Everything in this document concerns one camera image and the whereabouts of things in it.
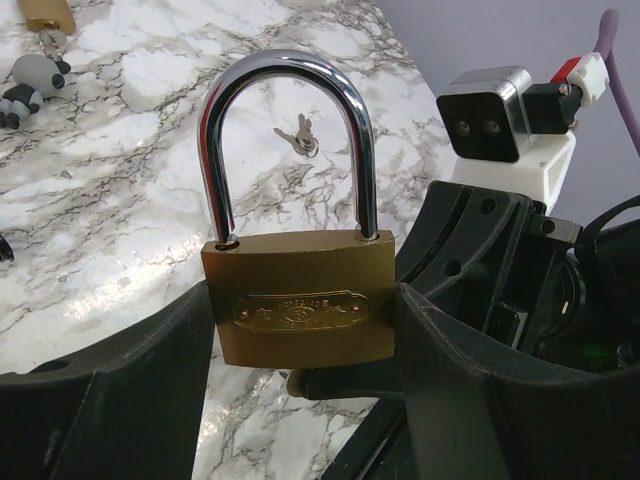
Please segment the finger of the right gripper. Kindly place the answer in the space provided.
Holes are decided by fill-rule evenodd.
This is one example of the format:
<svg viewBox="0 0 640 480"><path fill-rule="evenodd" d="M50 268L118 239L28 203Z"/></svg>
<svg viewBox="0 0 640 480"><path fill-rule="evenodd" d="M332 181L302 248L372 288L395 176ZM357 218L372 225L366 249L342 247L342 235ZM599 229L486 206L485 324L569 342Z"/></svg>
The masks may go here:
<svg viewBox="0 0 640 480"><path fill-rule="evenodd" d="M403 399L400 377L393 368L293 370L288 376L286 387L291 396L308 400Z"/></svg>
<svg viewBox="0 0 640 480"><path fill-rule="evenodd" d="M396 281L471 328L519 345L529 314L514 288L529 220L526 196L435 181L396 256Z"/></svg>

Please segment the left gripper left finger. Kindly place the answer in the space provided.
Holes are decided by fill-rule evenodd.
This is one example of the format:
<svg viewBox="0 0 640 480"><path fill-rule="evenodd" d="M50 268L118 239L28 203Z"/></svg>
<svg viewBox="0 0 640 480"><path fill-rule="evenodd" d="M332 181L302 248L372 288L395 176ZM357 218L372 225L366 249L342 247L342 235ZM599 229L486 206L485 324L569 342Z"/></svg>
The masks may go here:
<svg viewBox="0 0 640 480"><path fill-rule="evenodd" d="M200 282L93 345L2 375L2 478L190 478L213 339Z"/></svg>

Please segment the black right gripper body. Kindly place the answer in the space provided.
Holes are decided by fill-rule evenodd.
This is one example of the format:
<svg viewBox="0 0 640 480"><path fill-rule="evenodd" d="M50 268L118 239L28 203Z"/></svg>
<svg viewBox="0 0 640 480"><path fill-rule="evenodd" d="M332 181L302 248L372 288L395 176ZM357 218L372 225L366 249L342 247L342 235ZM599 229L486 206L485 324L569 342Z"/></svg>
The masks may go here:
<svg viewBox="0 0 640 480"><path fill-rule="evenodd" d="M638 366L639 222L612 223L638 206L626 200L585 227L534 213L481 331L590 373Z"/></svg>

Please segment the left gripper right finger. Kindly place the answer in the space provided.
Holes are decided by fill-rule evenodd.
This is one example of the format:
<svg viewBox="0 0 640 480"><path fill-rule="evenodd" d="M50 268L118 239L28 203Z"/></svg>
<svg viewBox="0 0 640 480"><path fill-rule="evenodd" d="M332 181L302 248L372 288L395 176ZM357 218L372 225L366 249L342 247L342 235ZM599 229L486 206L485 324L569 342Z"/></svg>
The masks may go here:
<svg viewBox="0 0 640 480"><path fill-rule="evenodd" d="M396 355L423 479L635 479L639 371L605 375L514 350L409 285Z"/></svg>

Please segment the large brass padlock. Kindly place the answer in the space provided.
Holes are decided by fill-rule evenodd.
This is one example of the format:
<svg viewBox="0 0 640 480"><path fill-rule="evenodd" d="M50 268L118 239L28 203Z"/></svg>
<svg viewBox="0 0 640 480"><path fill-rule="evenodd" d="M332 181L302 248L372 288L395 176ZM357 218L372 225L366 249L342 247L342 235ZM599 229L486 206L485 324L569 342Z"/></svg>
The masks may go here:
<svg viewBox="0 0 640 480"><path fill-rule="evenodd" d="M326 93L351 146L356 226L239 238L222 149L226 114L253 83L289 76ZM210 87L198 122L198 153L215 237L201 259L224 360L269 369L315 369L392 356L395 239L378 226L374 133L352 82L301 51L256 52Z"/></svg>

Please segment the silver key pair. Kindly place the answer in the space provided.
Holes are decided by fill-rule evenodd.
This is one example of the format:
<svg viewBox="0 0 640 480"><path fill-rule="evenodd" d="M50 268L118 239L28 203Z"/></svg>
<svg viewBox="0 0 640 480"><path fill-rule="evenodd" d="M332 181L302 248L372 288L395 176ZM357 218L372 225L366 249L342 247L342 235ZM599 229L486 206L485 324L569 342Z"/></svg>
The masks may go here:
<svg viewBox="0 0 640 480"><path fill-rule="evenodd" d="M298 115L298 131L295 135L288 134L280 128L274 127L276 135L286 140L294 151L307 158L314 158L319 151L319 142L311 131L312 122L303 114Z"/></svg>

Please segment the small brass padlock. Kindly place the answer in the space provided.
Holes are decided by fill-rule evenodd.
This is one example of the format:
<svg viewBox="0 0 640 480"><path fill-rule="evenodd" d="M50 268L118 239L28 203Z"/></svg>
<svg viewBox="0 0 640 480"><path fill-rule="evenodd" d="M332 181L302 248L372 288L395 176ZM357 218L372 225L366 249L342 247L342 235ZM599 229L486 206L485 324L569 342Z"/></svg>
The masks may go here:
<svg viewBox="0 0 640 480"><path fill-rule="evenodd" d="M67 35L76 32L67 0L18 0L17 4L30 31L60 30Z"/></svg>

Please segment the panda keychain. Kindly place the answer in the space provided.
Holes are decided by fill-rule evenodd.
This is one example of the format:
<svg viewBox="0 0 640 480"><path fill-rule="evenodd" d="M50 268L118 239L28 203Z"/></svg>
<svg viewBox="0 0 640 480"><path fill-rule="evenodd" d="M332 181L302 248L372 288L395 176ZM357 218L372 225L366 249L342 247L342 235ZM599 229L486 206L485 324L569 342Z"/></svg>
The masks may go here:
<svg viewBox="0 0 640 480"><path fill-rule="evenodd" d="M1 127L17 130L21 122L37 114L44 102L65 85L71 66L63 59L65 33L45 28L38 33L42 54L25 54L13 64L14 86L1 95Z"/></svg>

